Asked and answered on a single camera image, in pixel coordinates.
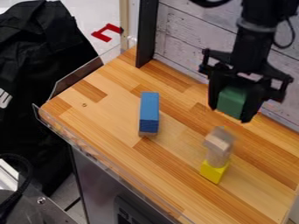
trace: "cable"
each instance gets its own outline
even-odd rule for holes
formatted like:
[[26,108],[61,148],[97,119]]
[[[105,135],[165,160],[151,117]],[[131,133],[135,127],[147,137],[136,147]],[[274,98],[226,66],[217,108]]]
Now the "cable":
[[200,5],[201,7],[204,8],[215,8],[219,7],[222,4],[227,4],[228,2],[232,0],[220,0],[218,2],[210,2],[207,0],[191,0],[193,3]]
[[33,168],[31,163],[27,159],[19,155],[5,153],[5,154],[0,154],[0,158],[11,159],[20,162],[21,164],[24,165],[27,172],[27,177],[25,178],[24,183],[8,199],[6,199],[0,205],[0,223],[5,223],[6,217],[10,213],[10,210],[18,202],[18,200],[21,198],[22,194],[30,184],[33,176]]
[[290,42],[287,44],[287,45],[281,45],[281,44],[278,44],[276,40],[274,40],[274,45],[277,46],[278,48],[280,49],[286,49],[288,47],[290,47],[291,45],[293,45],[294,41],[295,41],[295,38],[296,38],[296,32],[295,32],[295,29],[294,29],[294,26],[292,25],[291,21],[289,20],[289,17],[286,18],[286,21],[289,25],[289,29],[291,31],[291,40]]

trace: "wooden tabletop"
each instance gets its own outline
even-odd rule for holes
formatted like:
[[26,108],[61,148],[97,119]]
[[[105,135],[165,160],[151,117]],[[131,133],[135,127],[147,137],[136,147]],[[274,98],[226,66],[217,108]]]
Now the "wooden tabletop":
[[[207,86],[135,48],[47,102],[45,121],[183,223],[281,223],[299,183],[299,136],[257,115],[240,124],[207,106]],[[140,93],[160,93],[157,136],[138,136]],[[204,137],[225,126],[237,141],[214,185],[198,174]]]

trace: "wood grain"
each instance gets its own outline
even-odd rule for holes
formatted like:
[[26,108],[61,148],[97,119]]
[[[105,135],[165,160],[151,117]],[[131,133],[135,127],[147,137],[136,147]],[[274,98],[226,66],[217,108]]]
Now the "wood grain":
[[[155,60],[137,69],[134,59],[135,49],[125,52],[40,115],[182,223],[282,223],[299,183],[299,135],[264,115],[241,124],[213,112],[206,85]],[[142,91],[160,94],[159,135],[149,138],[138,136]],[[237,137],[219,185],[198,174],[215,126]]]

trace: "beige block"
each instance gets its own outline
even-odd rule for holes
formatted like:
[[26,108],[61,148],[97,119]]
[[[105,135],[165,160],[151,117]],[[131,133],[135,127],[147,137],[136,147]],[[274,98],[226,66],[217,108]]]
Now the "beige block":
[[208,148],[206,160],[209,165],[220,168],[225,166],[233,150],[234,137],[223,128],[215,128],[204,141]]

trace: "metal frame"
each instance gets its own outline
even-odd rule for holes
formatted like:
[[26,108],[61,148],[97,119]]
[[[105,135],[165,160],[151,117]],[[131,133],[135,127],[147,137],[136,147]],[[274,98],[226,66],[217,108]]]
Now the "metal frame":
[[129,0],[120,0],[120,18],[121,18],[121,51],[122,53],[129,49]]

